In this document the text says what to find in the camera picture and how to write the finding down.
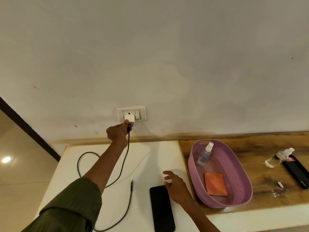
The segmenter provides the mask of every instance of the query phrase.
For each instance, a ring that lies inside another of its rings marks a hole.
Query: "white charger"
[[[133,114],[127,114],[125,115],[125,120],[128,120],[132,127],[135,123],[135,116]]]

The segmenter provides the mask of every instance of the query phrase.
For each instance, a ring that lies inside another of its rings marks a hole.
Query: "hand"
[[[168,194],[172,200],[174,200],[176,203],[179,203],[182,207],[184,207],[185,204],[191,203],[193,201],[186,183],[182,178],[175,175],[172,171],[164,171],[163,174],[168,175],[164,177],[165,180],[172,180],[171,183],[164,182],[164,185],[167,188]]]
[[[128,141],[126,139],[126,135],[128,134],[128,131],[127,131],[128,125],[129,125],[129,121],[125,120],[125,122],[122,124],[109,127],[108,129],[106,129],[107,138],[112,141],[123,141],[127,145]]]

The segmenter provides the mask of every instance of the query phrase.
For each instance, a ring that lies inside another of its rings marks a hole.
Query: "white power switch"
[[[146,107],[145,106],[118,107],[117,108],[117,114],[118,114],[120,122],[123,122],[125,120],[125,115],[127,115],[127,114],[133,114],[134,117],[135,117],[135,120],[140,120],[140,121],[146,121],[147,120],[147,114],[146,114]]]

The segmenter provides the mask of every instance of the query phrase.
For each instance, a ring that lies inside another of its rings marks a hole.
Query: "green shirt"
[[[97,184],[79,178],[53,198],[22,232],[91,232],[101,205]]]

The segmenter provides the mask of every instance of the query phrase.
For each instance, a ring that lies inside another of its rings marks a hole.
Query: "basket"
[[[208,162],[201,166],[197,160],[201,151],[212,142],[214,147]],[[252,185],[234,152],[223,142],[214,139],[197,141],[188,160],[191,180],[199,199],[211,208],[234,207],[248,203],[252,198]],[[227,196],[209,195],[205,187],[204,173],[222,173]]]

